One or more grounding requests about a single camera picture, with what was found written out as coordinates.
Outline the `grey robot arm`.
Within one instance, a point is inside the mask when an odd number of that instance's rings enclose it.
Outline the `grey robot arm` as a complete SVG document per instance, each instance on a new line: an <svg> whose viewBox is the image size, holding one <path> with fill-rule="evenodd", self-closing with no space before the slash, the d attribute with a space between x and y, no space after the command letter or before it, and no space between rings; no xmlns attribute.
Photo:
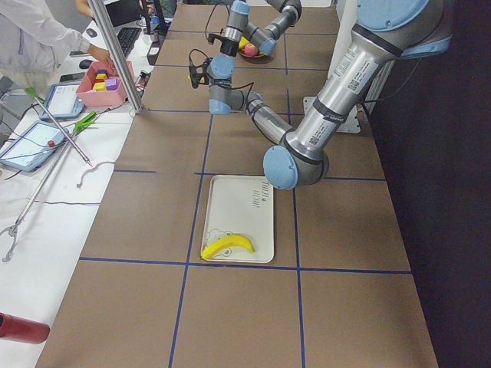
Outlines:
<svg viewBox="0 0 491 368"><path fill-rule="evenodd" d="M442 54L450 46L452 1L359 1L351 29L351 44L325 85L314 98L298 127L286 123L254 91L232 87L233 58L242 38L270 55L277 40L302 15L299 1L271 1L279 15L261 29L249 20L250 7L235 1L229 8L226 28L210 33L207 41L220 41L219 55L203 66L203 74L190 74L192 85L209 87L213 115L245 112L274 145L263 158L267 180L277 189L293 189L318 182L328 171L324 148L352 108L361 101L381 68L396 59L425 58Z"/></svg>
<svg viewBox="0 0 491 368"><path fill-rule="evenodd" d="M279 15L264 28L249 19L251 7L245 1L234 1L229 7L229 17L221 38L220 52L235 57L241 37L252 43L261 53L269 56L276 48L277 40L293 27L302 15L302 4L298 0L267 1Z"/></svg>

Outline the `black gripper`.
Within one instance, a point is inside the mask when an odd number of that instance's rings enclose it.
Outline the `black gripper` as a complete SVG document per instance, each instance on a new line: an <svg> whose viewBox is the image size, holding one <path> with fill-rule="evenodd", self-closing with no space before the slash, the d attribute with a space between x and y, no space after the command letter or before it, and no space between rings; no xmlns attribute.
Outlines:
<svg viewBox="0 0 491 368"><path fill-rule="evenodd" d="M222 54L228 55L230 57L235 57L239 49L239 43L235 40L224 38L222 39L222 44L220 47L220 52Z"/></svg>

